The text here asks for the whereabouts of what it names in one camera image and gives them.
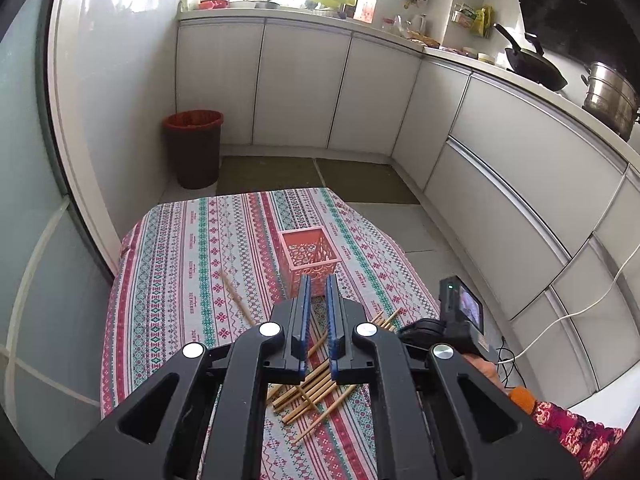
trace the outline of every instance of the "human hand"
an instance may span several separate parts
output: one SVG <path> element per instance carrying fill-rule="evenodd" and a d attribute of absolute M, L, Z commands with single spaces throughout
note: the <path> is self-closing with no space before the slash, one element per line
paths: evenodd
<path fill-rule="evenodd" d="M 471 363 L 482 375 L 495 384 L 502 393 L 506 394 L 506 390 L 500 382 L 498 370 L 493 363 L 485 361 L 481 357 L 473 354 L 463 354 L 462 357 Z"/>

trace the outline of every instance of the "triangular cutout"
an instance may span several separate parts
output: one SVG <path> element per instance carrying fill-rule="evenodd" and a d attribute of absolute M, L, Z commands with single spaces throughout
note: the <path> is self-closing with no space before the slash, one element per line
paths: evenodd
<path fill-rule="evenodd" d="M 162 418 L 179 380 L 178 374 L 167 375 L 123 417 L 118 425 L 120 431 L 151 444 L 156 439 Z"/>
<path fill-rule="evenodd" d="M 480 438 L 484 442 L 496 442 L 516 432 L 518 429 L 517 423 L 468 377 L 459 377 L 458 384 L 471 409 Z"/>

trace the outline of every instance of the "orange cuff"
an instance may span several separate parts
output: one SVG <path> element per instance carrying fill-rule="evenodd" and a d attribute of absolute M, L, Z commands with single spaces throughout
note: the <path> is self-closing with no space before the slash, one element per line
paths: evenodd
<path fill-rule="evenodd" d="M 531 415 L 533 408 L 536 407 L 536 398 L 524 386 L 516 386 L 509 392 L 509 398 L 520 406 L 527 415 Z"/>

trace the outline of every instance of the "black frying pan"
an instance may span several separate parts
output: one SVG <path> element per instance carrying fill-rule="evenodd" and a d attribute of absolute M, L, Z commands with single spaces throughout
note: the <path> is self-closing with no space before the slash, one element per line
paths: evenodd
<path fill-rule="evenodd" d="M 513 47 L 505 48 L 504 52 L 516 74 L 540 83 L 553 92 L 557 92 L 567 85 L 566 79 L 562 77 L 558 67 L 544 57 L 545 51 L 542 49 L 537 36 L 529 33 L 525 34 L 527 40 L 536 47 L 536 51 L 533 52 L 520 47 L 517 41 L 513 39 L 513 36 L 500 23 L 494 23 L 494 27 L 509 40 Z"/>

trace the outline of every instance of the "device screen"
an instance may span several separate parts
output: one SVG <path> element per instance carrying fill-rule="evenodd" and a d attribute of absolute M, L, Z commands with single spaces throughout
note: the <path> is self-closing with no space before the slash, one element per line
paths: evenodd
<path fill-rule="evenodd" d="M 460 286 L 460 310 L 482 332 L 480 304 L 464 286 Z"/>

